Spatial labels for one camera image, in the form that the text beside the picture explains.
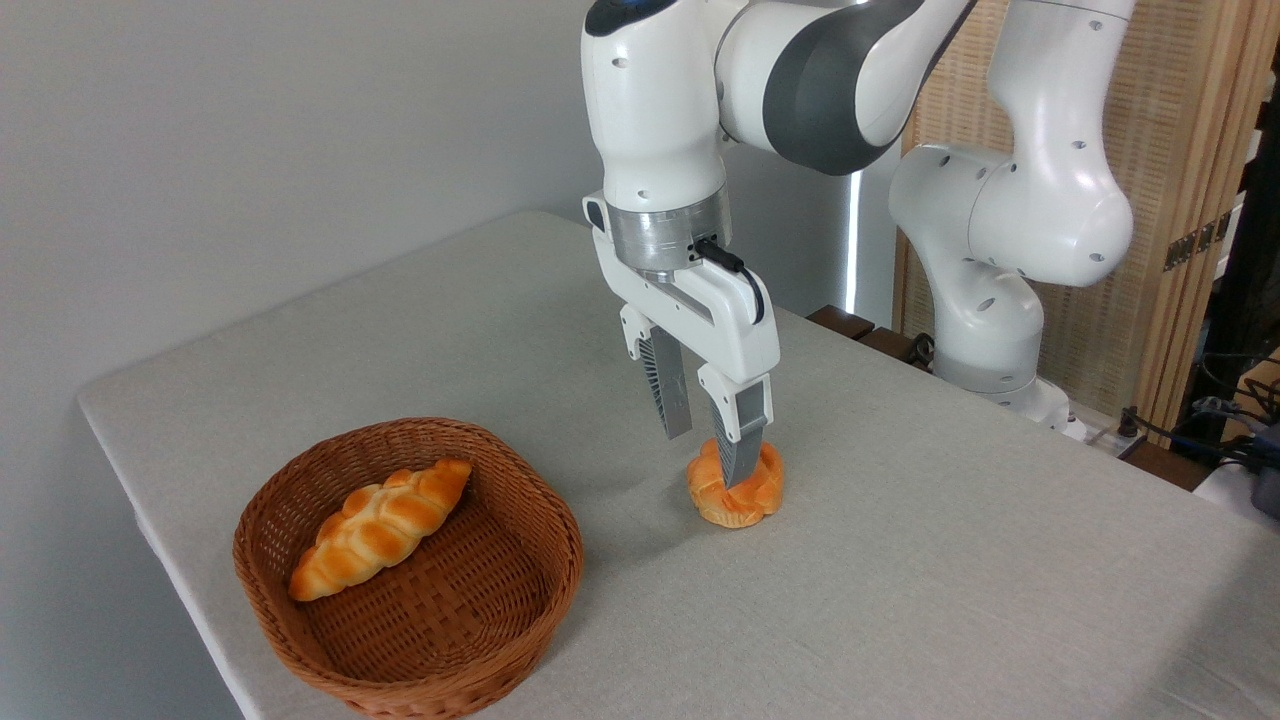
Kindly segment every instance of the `robotic gripper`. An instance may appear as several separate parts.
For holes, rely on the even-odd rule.
[[[698,383],[710,398],[724,484],[745,480],[760,456],[764,427],[773,421],[769,370],[780,352],[768,290],[750,270],[724,261],[714,236],[684,243],[684,258],[695,258],[686,268],[639,272],[618,259],[603,197],[588,196],[584,208],[604,279],[626,302],[627,354],[644,364],[667,437],[692,428],[684,345],[707,361]]]

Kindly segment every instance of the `white wall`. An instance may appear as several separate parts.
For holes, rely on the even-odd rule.
[[[0,0],[0,720],[237,715],[74,393],[486,219],[576,218],[588,5]],[[845,182],[728,164],[776,300],[838,304]]]
[[[893,327],[893,282],[897,277],[897,223],[888,213],[888,188],[901,161],[901,138],[858,177],[854,243],[854,306],[846,307],[884,328]]]

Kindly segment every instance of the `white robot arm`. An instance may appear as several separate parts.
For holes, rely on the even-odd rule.
[[[1012,0],[987,82],[1014,154],[920,146],[890,190],[933,293],[934,374],[1060,430],[1069,404],[1036,375],[1044,314],[1024,278],[1089,286],[1129,246],[1102,106],[1133,5]]]
[[[731,241],[721,151],[746,142],[828,174],[878,158],[975,0],[842,9],[746,0],[598,0],[582,79],[604,188],[584,199],[668,437],[690,429],[681,346],[716,420],[724,482],[750,475],[778,363],[764,283]]]
[[[827,174],[867,167],[974,4],[596,0],[588,12],[582,79],[604,160],[604,188],[584,199],[596,258],[668,437],[691,427],[681,346],[707,361],[698,377],[727,486],[750,475],[773,420],[778,341],[764,283],[726,250],[721,152],[745,142]],[[927,256],[938,374],[956,384],[1047,387],[1034,372],[1043,314],[1019,273],[1088,284],[1124,254],[1132,215],[1101,117],[1132,6],[1012,0],[991,83],[1018,132],[1014,156],[929,146],[904,159],[891,210]]]

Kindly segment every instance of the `wicker basket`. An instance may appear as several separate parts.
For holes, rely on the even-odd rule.
[[[444,525],[399,565],[314,602],[288,578],[347,495],[443,456],[472,462]],[[271,477],[236,529],[236,574],[298,678],[372,717],[458,717],[532,673],[582,573],[564,502],[488,430],[440,418],[326,439]]]

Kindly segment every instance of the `toy bread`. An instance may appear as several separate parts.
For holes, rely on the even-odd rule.
[[[426,470],[397,470],[383,484],[352,492],[298,560],[289,597],[330,596],[404,560],[444,524],[470,477],[470,462],[445,457]]]
[[[755,470],[733,489],[724,489],[719,451],[714,439],[703,443],[701,451],[685,470],[689,495],[698,512],[723,528],[746,528],[773,515],[782,505],[782,456],[769,443],[760,446]]]

